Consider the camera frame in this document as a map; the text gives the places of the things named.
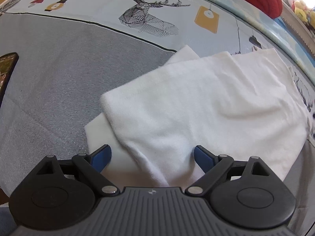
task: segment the gray bedsheet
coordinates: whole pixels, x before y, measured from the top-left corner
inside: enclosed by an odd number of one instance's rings
[[[34,15],[0,17],[0,53],[17,52],[0,109],[0,187],[10,195],[47,154],[88,150],[84,125],[100,95],[164,64],[172,52],[91,24]],[[315,221],[315,149],[307,141],[285,183],[298,208],[289,227]]]
[[[7,236],[16,229],[9,207],[0,205],[0,236]]]

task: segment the ribbed plastic surface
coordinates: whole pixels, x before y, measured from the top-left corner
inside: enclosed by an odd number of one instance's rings
[[[13,236],[293,236],[286,227],[254,232],[218,219],[202,198],[185,196],[179,188],[127,187],[123,194],[103,198],[82,222],[57,231],[19,227]]]

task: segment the black line border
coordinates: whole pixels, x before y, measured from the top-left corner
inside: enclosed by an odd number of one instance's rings
[[[314,221],[314,223],[312,224],[311,228],[307,231],[307,233],[306,233],[304,236],[308,235],[308,233],[313,229],[314,225],[315,225],[315,221]]]
[[[132,37],[134,39],[137,39],[137,40],[140,40],[140,41],[143,41],[143,42],[146,42],[146,43],[149,43],[151,45],[154,45],[162,50],[165,50],[165,51],[168,51],[168,52],[174,52],[176,53],[177,50],[172,50],[172,49],[168,49],[168,48],[165,48],[161,45],[158,45],[154,42],[150,42],[146,39],[143,39],[143,38],[140,38],[140,37],[137,37],[135,35],[132,35],[132,34],[128,34],[126,32],[123,32],[123,31],[120,31],[120,30],[117,30],[115,28],[112,28],[112,27],[109,27],[109,26],[105,26],[105,25],[102,25],[100,23],[97,23],[97,22],[92,22],[92,21],[86,21],[86,20],[82,20],[82,19],[76,19],[76,18],[66,18],[66,17],[59,17],[59,16],[53,16],[53,15],[43,15],[43,14],[37,14],[37,13],[30,13],[30,12],[5,12],[5,14],[29,14],[29,15],[36,15],[36,16],[42,16],[42,17],[48,17],[48,18],[58,18],[58,19],[65,19],[65,20],[71,20],[71,21],[77,21],[77,22],[83,22],[83,23],[86,23],[86,24],[91,24],[91,25],[96,25],[96,26],[99,26],[99,27],[103,27],[103,28],[106,28],[108,30],[111,30],[111,31],[114,31],[114,32],[117,32],[119,34],[124,34],[124,35],[127,35],[129,37]]]

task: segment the white cloth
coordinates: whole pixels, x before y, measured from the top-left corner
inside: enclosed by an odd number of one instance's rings
[[[0,208],[7,208],[7,207],[9,207],[9,203],[8,202],[0,205]]]
[[[283,180],[311,129],[274,49],[169,64],[103,94],[101,103],[119,142],[159,187],[198,176],[198,144],[236,160],[259,156]]]
[[[189,47],[185,46],[175,53],[165,65],[198,59],[199,56]],[[106,116],[101,113],[85,127],[85,134],[88,141],[89,152],[92,153],[104,144],[108,144],[112,150],[112,159],[107,167],[101,172],[108,180],[113,182],[121,190],[124,186],[154,187],[155,182],[150,175],[144,173],[136,164],[130,153],[117,140]],[[176,186],[186,188],[192,181],[197,180],[204,173],[197,170],[197,175],[191,179],[183,178]]]

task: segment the logo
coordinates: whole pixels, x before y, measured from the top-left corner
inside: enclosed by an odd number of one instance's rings
[[[151,194],[151,195],[154,195],[154,194],[156,194],[156,193],[157,193],[157,191],[156,191],[156,190],[151,189],[150,191],[148,191],[148,193],[149,193],[149,194]]]

